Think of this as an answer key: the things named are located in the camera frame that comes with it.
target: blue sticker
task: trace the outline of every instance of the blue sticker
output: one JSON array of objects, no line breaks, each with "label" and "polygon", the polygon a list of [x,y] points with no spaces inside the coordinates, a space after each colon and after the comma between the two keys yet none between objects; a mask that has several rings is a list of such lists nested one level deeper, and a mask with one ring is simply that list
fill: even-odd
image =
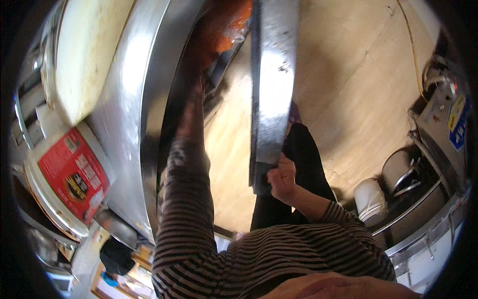
[{"label": "blue sticker", "polygon": [[455,126],[455,129],[453,131],[450,131],[450,134],[448,135],[448,139],[450,140],[451,144],[455,148],[456,151],[459,151],[463,148],[465,145],[465,132],[467,129],[467,114],[470,111],[471,105],[469,104],[469,101],[465,101],[465,106],[463,107],[463,110],[461,111],[461,115],[459,116],[458,123]]}]

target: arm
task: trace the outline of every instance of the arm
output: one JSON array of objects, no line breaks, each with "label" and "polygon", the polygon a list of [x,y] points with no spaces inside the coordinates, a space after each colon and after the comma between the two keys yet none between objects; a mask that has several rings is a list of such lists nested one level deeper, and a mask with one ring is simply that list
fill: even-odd
[{"label": "arm", "polygon": [[267,173],[272,185],[271,195],[299,210],[310,223],[320,221],[330,200],[318,196],[295,183],[295,165],[284,154],[279,158],[279,167]]},{"label": "arm", "polygon": [[193,87],[168,157],[165,198],[156,239],[155,271],[216,251],[213,202],[203,137],[203,91]]},{"label": "arm", "polygon": [[295,183],[294,163],[284,155],[279,158],[279,167],[267,173],[272,185],[271,194],[283,203],[299,210],[310,223],[336,223],[366,245],[377,257],[383,251],[377,246],[368,228],[355,215],[338,204],[318,196]]}]

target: red bucket label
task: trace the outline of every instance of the red bucket label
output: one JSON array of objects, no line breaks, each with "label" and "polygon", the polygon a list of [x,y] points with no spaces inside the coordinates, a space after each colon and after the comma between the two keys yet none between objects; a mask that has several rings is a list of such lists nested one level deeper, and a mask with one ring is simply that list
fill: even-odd
[{"label": "red bucket label", "polygon": [[71,129],[38,161],[43,175],[58,198],[84,224],[105,198],[108,177],[76,128]]}]

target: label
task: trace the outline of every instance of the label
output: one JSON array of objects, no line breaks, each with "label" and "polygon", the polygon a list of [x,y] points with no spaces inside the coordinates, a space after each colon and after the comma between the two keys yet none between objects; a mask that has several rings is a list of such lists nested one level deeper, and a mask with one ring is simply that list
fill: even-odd
[{"label": "label", "polygon": [[465,108],[466,98],[464,95],[461,95],[456,102],[451,106],[450,116],[448,117],[447,127],[453,132],[458,125],[463,109]]},{"label": "label", "polygon": [[108,177],[80,132],[73,128],[38,161],[58,198],[84,224],[103,201]]},{"label": "label", "polygon": [[467,114],[471,108],[469,101],[461,95],[450,109],[447,127],[450,130],[448,139],[456,151],[465,145],[465,132],[467,125]]}]

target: stainless steel counter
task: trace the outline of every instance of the stainless steel counter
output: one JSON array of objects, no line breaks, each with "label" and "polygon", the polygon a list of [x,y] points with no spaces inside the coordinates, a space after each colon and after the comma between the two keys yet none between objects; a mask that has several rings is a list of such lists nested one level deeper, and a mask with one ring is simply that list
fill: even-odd
[{"label": "stainless steel counter", "polygon": [[137,0],[87,123],[117,179],[106,204],[154,243],[164,109],[182,50],[205,0]]}]

